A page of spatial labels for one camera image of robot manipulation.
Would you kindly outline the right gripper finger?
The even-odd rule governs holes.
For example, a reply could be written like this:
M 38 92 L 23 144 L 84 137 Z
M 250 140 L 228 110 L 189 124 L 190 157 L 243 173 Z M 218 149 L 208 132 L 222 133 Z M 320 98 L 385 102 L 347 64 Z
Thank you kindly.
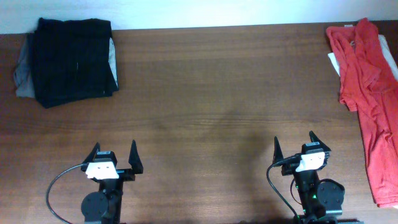
M 318 142 L 319 146 L 325 151 L 325 152 L 330 152 L 331 149 L 323 142 L 321 141 L 318 136 L 313 132 L 309 132 L 310 140 L 311 142 Z
M 274 154 L 273 154 L 273 163 L 280 163 L 284 160 L 284 156 L 282 153 L 282 149 L 280 147 L 279 140 L 277 136 L 274 137 Z

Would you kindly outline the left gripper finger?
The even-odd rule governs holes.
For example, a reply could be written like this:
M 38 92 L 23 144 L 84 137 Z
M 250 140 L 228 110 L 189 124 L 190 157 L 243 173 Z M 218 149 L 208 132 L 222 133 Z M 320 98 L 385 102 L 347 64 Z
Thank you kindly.
M 97 142 L 94 146 L 94 148 L 91 150 L 91 152 L 87 155 L 83 163 L 90 163 L 93 162 L 96 154 L 100 152 L 100 144 Z
M 131 165 L 134 174 L 143 174 L 144 167 L 139 157 L 135 140 L 132 140 L 128 163 Z

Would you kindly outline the red orange t-shirt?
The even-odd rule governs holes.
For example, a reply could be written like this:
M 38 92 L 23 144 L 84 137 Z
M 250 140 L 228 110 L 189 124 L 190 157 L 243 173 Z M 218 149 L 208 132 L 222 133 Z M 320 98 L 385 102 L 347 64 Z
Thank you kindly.
M 367 18 L 326 29 L 339 65 L 340 103 L 358 114 L 374 203 L 397 205 L 397 80 L 382 52 L 379 31 Z

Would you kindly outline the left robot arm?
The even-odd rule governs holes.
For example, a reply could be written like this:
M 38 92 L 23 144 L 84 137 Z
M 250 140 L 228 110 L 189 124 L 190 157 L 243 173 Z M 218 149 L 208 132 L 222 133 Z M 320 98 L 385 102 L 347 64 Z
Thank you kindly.
M 81 171 L 88 179 L 99 184 L 96 192 L 88 194 L 81 203 L 81 212 L 85 223 L 118 224 L 121 222 L 123 185 L 135 180 L 142 174 L 144 167 L 133 141 L 129 152 L 130 168 L 118 169 L 117 158 L 113 151 L 102 151 L 96 143 L 93 150 L 83 161 Z

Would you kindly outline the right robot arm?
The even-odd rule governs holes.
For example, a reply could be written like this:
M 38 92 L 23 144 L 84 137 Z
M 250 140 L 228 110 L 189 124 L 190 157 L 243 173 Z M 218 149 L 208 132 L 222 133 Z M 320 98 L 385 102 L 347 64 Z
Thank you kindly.
M 331 149 L 313 132 L 310 142 L 303 144 L 300 153 L 284 157 L 277 137 L 274 138 L 272 164 L 267 168 L 266 177 L 270 186 L 293 212 L 293 223 L 337 223 L 343 213 L 342 204 L 345 188 L 331 179 L 319 179 L 318 171 L 327 165 Z M 291 188 L 296 188 L 303 214 L 299 215 L 272 183 L 269 172 L 281 168 L 283 176 L 291 175 Z

